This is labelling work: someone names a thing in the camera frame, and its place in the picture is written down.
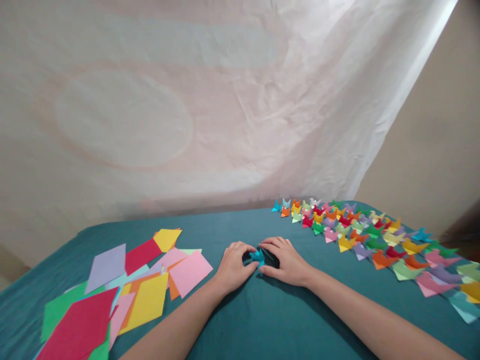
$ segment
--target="table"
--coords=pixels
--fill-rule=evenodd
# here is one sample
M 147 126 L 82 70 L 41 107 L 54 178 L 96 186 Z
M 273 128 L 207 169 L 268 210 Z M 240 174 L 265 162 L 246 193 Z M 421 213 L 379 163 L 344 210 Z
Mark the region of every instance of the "table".
M 356 201 L 346 203 L 353 205 Z M 364 203 L 358 204 L 380 213 Z M 161 228 L 178 227 L 183 232 L 176 246 L 202 248 L 202 254 L 214 268 L 200 285 L 214 275 L 231 242 L 243 241 L 256 246 L 267 237 L 282 236 L 290 239 L 310 264 L 412 322 L 467 359 L 480 358 L 479 332 L 467 325 L 445 298 L 424 298 L 414 281 L 398 282 L 390 269 L 377 271 L 368 260 L 357 261 L 352 251 L 340 253 L 336 243 L 325 243 L 322 235 L 314 236 L 311 229 L 292 224 L 291 217 L 281 218 L 268 208 L 112 222 L 83 230 L 0 294 L 3 345 L 0 359 L 29 360 L 37 353 L 41 346 L 44 305 L 87 280 L 95 255 L 123 243 L 129 251 Z M 170 301 L 167 292 L 163 316 L 120 336 L 109 359 L 118 359 L 182 301 L 180 298 Z M 258 271 L 216 309 L 189 359 L 250 356 L 257 359 L 376 358 L 310 291 L 260 276 Z

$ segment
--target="yellow paper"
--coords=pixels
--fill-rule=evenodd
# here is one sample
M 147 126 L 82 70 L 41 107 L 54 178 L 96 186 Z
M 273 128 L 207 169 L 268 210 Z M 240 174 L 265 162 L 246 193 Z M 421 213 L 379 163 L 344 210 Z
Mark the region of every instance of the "yellow paper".
M 119 335 L 162 316 L 168 280 L 169 274 L 166 272 L 140 284 L 128 325 L 120 330 Z
M 181 232 L 180 229 L 161 229 L 155 234 L 153 240 L 155 240 L 161 252 L 166 253 L 174 246 Z

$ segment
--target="wall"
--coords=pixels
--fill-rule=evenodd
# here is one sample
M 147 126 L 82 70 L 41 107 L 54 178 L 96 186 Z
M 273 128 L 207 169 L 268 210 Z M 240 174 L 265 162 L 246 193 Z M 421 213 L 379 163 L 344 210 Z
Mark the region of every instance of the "wall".
M 480 198 L 480 2 L 461 0 L 356 200 L 442 235 Z

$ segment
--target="white sheet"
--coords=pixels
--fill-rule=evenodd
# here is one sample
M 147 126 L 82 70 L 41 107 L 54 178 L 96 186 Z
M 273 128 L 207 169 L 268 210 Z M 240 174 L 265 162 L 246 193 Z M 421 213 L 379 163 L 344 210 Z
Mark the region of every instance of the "white sheet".
M 352 199 L 456 0 L 4 0 L 1 241 Z

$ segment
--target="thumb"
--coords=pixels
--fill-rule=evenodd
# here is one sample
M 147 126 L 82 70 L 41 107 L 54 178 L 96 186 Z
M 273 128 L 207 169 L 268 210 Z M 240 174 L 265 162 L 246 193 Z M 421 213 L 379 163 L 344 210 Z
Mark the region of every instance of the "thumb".
M 262 274 L 265 274 L 271 278 L 275 278 L 275 279 L 278 279 L 279 276 L 280 276 L 280 269 L 277 269 L 277 268 L 274 268 L 272 266 L 268 266 L 268 265 L 263 265 L 261 266 L 259 269 L 258 269 L 259 272 L 261 272 Z

